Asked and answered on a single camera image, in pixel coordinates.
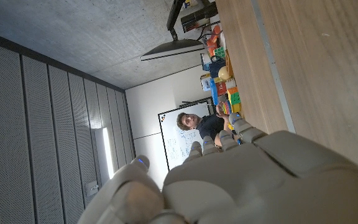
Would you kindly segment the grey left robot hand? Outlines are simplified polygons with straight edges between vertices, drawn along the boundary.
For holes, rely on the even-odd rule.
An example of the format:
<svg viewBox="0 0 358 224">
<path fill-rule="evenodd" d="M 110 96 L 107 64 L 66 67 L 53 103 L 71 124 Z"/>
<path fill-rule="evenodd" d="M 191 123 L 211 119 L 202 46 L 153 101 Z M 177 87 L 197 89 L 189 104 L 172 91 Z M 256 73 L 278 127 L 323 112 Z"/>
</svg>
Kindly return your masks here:
<svg viewBox="0 0 358 224">
<path fill-rule="evenodd" d="M 288 131 L 229 117 L 239 135 L 191 145 L 161 187 L 139 155 L 108 180 L 80 223 L 358 223 L 358 165 Z"/>
</svg>

